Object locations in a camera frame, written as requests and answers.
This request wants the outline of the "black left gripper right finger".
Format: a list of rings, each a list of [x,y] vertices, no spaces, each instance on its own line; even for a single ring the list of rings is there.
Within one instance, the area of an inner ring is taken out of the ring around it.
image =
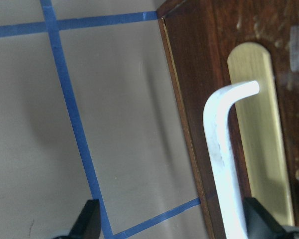
[[[249,239],[299,239],[299,228],[282,226],[254,197],[243,200]]]

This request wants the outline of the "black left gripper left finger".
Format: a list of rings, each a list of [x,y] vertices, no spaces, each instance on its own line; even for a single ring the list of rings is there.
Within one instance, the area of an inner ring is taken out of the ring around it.
[[[100,202],[87,200],[81,213],[68,235],[56,236],[55,239],[98,239],[101,234]]]

